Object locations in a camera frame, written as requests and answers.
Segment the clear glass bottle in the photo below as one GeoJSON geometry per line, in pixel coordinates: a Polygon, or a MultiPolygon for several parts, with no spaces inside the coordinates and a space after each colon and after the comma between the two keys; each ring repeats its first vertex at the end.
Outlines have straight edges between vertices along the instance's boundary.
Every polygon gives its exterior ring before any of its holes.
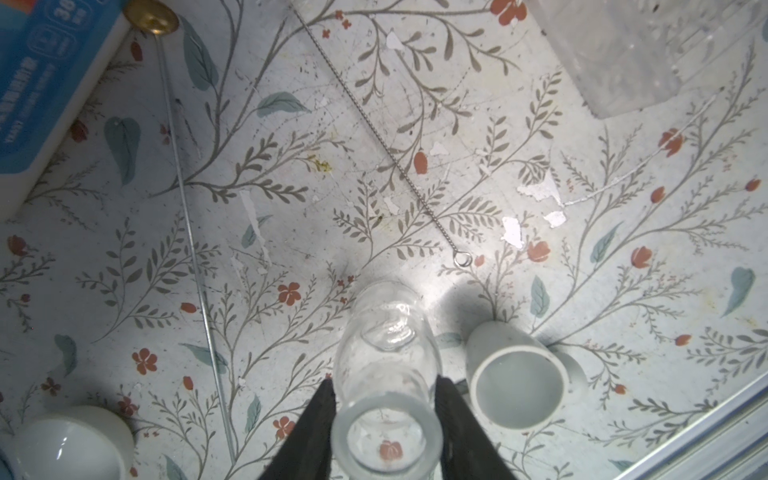
{"type": "Polygon", "coordinates": [[[355,298],[334,360],[331,448],[352,479],[426,479],[443,445],[434,410],[442,373],[420,296],[379,281],[355,298]]]}

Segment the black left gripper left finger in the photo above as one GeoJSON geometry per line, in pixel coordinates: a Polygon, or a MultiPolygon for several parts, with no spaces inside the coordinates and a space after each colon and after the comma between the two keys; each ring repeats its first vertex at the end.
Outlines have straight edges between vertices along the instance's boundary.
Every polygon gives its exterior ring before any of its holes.
{"type": "Polygon", "coordinates": [[[261,480],[328,480],[331,475],[331,429],[336,396],[331,378],[324,379],[284,440],[261,480]]]}

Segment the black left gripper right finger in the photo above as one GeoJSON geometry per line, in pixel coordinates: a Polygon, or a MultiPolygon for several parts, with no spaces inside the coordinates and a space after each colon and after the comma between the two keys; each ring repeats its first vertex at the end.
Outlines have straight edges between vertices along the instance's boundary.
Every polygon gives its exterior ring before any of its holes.
{"type": "Polygon", "coordinates": [[[438,376],[435,412],[443,432],[444,479],[515,480],[454,382],[438,376]]]}

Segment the white plastic storage bin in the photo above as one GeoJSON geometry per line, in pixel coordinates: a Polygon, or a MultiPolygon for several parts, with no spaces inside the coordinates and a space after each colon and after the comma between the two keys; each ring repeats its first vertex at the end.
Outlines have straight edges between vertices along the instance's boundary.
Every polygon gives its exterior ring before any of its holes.
{"type": "Polygon", "coordinates": [[[1,218],[20,209],[129,30],[121,1],[1,4],[1,218]]]}

